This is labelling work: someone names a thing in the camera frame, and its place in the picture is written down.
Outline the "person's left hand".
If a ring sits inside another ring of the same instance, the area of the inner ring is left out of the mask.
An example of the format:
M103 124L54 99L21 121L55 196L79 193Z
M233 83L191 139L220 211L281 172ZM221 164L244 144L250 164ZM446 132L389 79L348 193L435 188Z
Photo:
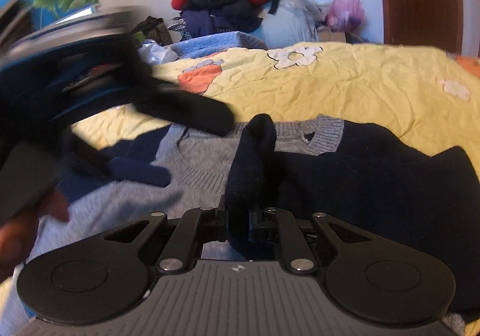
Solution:
M68 200L57 189L41 200L38 206L18 214L1 226L1 282L10 278L17 265L24 262L35 243L39 220L52 216L69 221Z

